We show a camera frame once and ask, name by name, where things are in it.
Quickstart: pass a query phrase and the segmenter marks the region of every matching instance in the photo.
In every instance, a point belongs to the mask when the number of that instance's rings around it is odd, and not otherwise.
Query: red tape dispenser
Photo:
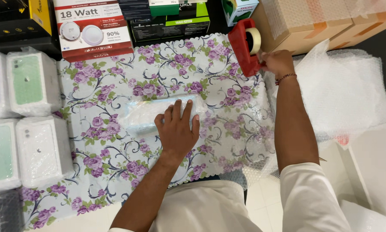
[[[262,65],[256,53],[260,50],[261,37],[255,28],[254,20],[240,20],[228,34],[233,51],[236,54],[245,77],[256,75]]]

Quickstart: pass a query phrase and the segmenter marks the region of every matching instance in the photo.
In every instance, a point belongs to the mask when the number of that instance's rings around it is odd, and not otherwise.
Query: white shirt
[[[350,232],[323,169],[287,166],[280,175],[284,232]],[[260,232],[250,220],[243,189],[227,180],[182,184],[167,190],[149,232]],[[108,232],[131,232],[112,228]]]

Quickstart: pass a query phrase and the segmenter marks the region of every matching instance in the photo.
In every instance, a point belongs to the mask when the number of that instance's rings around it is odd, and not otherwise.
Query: tape roll
[[[246,41],[250,55],[254,55],[260,50],[262,37],[256,28],[252,27],[246,29]]]

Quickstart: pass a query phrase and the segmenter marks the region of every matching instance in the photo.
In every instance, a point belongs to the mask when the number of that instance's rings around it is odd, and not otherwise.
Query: brown cardboard box
[[[330,40],[330,50],[354,46],[386,29],[386,12],[352,18],[353,25]]]
[[[293,55],[307,53],[318,43],[332,38],[353,24],[352,20],[347,18],[293,27],[274,39],[263,4],[260,0],[259,2],[251,18],[255,21],[256,28],[262,37],[261,49],[264,52],[289,50]]]

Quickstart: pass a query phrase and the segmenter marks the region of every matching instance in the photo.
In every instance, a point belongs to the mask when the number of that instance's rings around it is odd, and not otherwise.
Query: orange tape
[[[370,27],[364,29],[359,34],[355,35],[354,37],[362,36],[362,35],[366,34],[367,32],[377,28],[378,26],[380,26],[380,25],[382,25],[382,24],[384,24],[386,22],[386,12],[377,13],[376,16],[377,16],[377,23],[375,23],[375,24],[371,25]]]
[[[323,22],[323,23],[313,24],[313,26],[314,26],[314,30],[309,35],[307,35],[305,39],[312,39],[316,35],[319,35],[322,31],[324,31],[327,28],[327,23]]]
[[[320,22],[313,24],[314,31],[305,37],[305,39],[311,39],[324,31],[327,28],[327,23],[324,20],[324,13],[319,0],[306,0],[306,3],[309,7],[310,15],[312,16],[313,21]]]
[[[334,49],[342,48],[343,46],[348,45],[349,43],[350,43],[350,42],[344,42],[344,43],[342,43],[341,45],[335,47]]]

